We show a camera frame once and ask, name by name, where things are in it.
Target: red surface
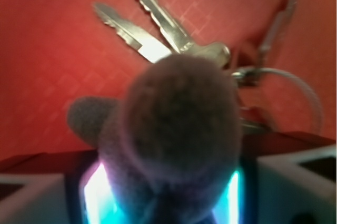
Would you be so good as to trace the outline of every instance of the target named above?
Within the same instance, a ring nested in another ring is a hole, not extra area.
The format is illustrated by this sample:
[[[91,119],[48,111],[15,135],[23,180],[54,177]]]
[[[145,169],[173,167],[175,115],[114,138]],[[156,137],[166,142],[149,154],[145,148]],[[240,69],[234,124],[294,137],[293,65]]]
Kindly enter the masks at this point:
[[[102,1],[159,37],[137,0],[0,0],[0,159],[88,148],[67,128],[83,95],[123,97],[149,63],[92,11]],[[260,42],[281,0],[159,0],[200,43]],[[323,136],[336,136],[335,0],[299,0],[273,67],[307,81],[322,100]],[[268,77],[266,103],[282,130],[310,130],[303,95]]]

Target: key head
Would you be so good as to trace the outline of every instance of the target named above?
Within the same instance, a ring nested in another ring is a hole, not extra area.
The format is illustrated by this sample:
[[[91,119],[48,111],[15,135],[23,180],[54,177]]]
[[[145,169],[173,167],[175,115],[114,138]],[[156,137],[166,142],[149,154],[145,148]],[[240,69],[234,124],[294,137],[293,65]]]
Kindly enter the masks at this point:
[[[228,47],[220,42],[211,43],[206,46],[194,44],[187,52],[193,56],[207,58],[221,68],[230,61],[231,57]]]

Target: gray plush mouse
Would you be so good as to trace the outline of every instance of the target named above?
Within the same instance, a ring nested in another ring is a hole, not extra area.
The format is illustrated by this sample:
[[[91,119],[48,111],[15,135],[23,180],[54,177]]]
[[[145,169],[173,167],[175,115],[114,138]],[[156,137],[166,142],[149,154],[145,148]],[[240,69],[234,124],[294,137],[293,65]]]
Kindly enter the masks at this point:
[[[212,62],[169,56],[124,101],[80,98],[67,121],[98,149],[132,224],[215,223],[211,210],[236,169],[241,127],[231,79]]]

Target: led light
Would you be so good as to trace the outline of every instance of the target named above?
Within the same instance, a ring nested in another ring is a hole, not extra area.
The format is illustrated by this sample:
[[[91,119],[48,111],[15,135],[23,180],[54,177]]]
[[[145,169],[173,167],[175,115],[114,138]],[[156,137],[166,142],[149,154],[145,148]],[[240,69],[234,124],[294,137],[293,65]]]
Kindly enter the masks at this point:
[[[240,221],[241,172],[233,173],[231,180],[213,209],[216,223],[238,224]],[[88,224],[128,223],[118,208],[102,164],[93,172],[84,186]]]

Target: silver key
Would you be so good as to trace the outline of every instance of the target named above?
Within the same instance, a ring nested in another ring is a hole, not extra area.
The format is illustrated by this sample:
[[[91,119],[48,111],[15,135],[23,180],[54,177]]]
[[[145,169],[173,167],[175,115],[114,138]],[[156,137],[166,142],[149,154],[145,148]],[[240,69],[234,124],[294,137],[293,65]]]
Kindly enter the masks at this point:
[[[106,25],[115,28],[117,34],[128,45],[150,62],[156,63],[160,59],[172,54],[171,50],[159,42],[159,40],[132,22],[121,18],[113,8],[103,3],[95,3],[94,9]]]
[[[220,67],[230,60],[230,51],[220,42],[206,46],[198,45],[187,33],[183,26],[174,19],[164,8],[159,6],[157,0],[139,0],[145,10],[159,26],[161,33],[177,53],[202,56],[214,61]]]

